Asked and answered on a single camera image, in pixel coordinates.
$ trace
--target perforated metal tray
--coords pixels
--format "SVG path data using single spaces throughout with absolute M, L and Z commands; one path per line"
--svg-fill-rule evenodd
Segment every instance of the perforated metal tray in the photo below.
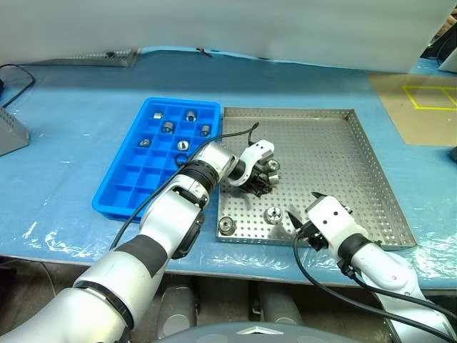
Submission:
M 281 181 L 260 199 L 223 182 L 218 215 L 231 217 L 236 231 L 231 236 L 218 232 L 221 241 L 290 245 L 293 227 L 286 211 L 294 209 L 305 218 L 316 191 L 352 208 L 372 240 L 388 247 L 417 245 L 354 110 L 225 108 L 223 131 L 241 131 L 256 121 L 260 126 L 253 140 L 274 143 Z M 223 143 L 241 153 L 247 142 L 236 136 Z M 280 224 L 263 219 L 272 206 L 283 210 Z

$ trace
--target blue table surface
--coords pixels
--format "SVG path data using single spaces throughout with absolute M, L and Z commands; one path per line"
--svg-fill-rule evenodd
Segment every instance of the blue table surface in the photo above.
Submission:
M 419 244 L 399 254 L 422 287 L 457 286 L 457 164 L 449 147 L 404 144 L 365 71 L 184 51 L 143 54 L 133 68 L 27 69 L 37 83 L 8 110 L 30 131 L 30 145 L 0 156 L 1 255 L 74 264 L 100 259 L 121 223 L 94 211 L 91 200 L 144 99 L 164 96 L 222 106 L 355 109 Z M 428 60 L 411 72 L 450 76 Z M 13 69 L 0 75 L 17 87 L 26 81 Z M 14 91 L 5 91 L 0 104 Z M 168 271 L 304 282 L 290 247 L 218 242 L 217 202 L 213 194 L 193 249 Z M 137 231 L 131 225 L 123 241 Z M 326 252 L 301 251 L 321 282 L 352 284 Z

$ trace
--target blue plastic tray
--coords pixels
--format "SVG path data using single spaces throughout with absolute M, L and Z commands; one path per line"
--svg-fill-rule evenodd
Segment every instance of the blue plastic tray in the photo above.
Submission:
M 196 114 L 195 121 L 186 120 L 188 111 Z M 161 113 L 162 118 L 155 119 L 155 113 Z M 174 125 L 169 134 L 162 132 L 167 121 Z M 221 105 L 215 102 L 148 98 L 101 182 L 92 207 L 110 219 L 128 219 L 178 169 L 176 155 L 192 154 L 200 144 L 218 134 L 220 122 Z M 201 136 L 203 125 L 211 128 L 207 137 Z M 144 139 L 149 139 L 150 146 L 140 146 Z M 188 151 L 178 150 L 178 142 L 182 140 L 189 142 Z

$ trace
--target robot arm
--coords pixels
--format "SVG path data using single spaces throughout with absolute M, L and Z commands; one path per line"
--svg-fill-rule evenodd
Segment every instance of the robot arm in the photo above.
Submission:
M 417 274 L 409 262 L 397 254 L 385 252 L 370 241 L 367 231 L 351 216 L 351 210 L 330 196 L 314 193 L 318 199 L 306 210 L 309 221 L 304 225 L 289 214 L 298 229 L 298 237 L 307 239 L 315 249 L 328 248 L 345 275 L 358 272 L 372 287 L 426 300 Z M 419 304 L 377 294 L 384 309 L 390 313 L 424 323 L 450 337 L 456 338 L 452 326 L 440 312 Z M 408 325 L 388 321 L 397 342 L 444 342 L 428 332 Z
M 146 208 L 136 237 L 108 252 L 73 288 L 0 342 L 124 342 L 143 318 L 168 261 L 186 256 L 195 242 L 216 185 L 227 178 L 256 196 L 270 192 L 266 172 L 276 172 L 268 168 L 273 151 L 265 140 L 240 158 L 215 142 L 205 146 Z

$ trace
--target white backdrop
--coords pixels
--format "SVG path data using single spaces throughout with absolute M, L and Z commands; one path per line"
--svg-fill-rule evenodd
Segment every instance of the white backdrop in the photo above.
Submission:
M 0 0 L 0 64 L 155 45 L 408 71 L 455 0 Z

